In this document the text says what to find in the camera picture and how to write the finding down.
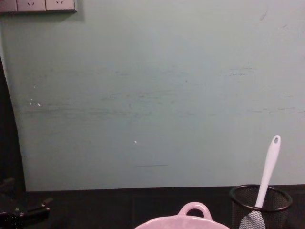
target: pink pot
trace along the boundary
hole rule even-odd
[[[191,209],[200,210],[204,217],[187,216]],[[152,219],[136,229],[229,229],[212,220],[209,209],[202,203],[192,202],[185,205],[178,215]]]

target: black mesh cup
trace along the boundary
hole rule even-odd
[[[242,185],[230,191],[232,229],[282,229],[292,205],[289,194],[269,187],[262,208],[256,208],[259,185]]]

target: black object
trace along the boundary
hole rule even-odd
[[[13,106],[0,58],[0,180],[15,179],[14,193],[22,198],[25,182]]]
[[[22,229],[29,225],[33,225],[46,220],[49,217],[50,209],[47,207],[52,202],[52,198],[48,198],[41,204],[26,209],[20,205],[16,200],[11,199],[5,195],[13,189],[14,179],[5,180],[0,185],[0,228],[5,229]]]
[[[287,193],[269,187],[262,208],[255,207],[259,185],[243,185],[234,187],[230,191],[232,200],[232,229],[239,229],[244,217],[252,214],[251,218],[261,215],[266,229],[281,229],[288,218],[288,210],[292,205],[292,198]],[[251,224],[245,227],[256,229]]]

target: wall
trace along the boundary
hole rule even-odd
[[[305,183],[301,0],[86,0],[1,19],[27,189]]]

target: electrical outlet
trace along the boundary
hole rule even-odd
[[[46,0],[47,10],[71,10],[76,11],[74,0]]]
[[[0,0],[0,12],[16,12],[16,0]]]
[[[17,0],[19,12],[46,11],[45,0]]]

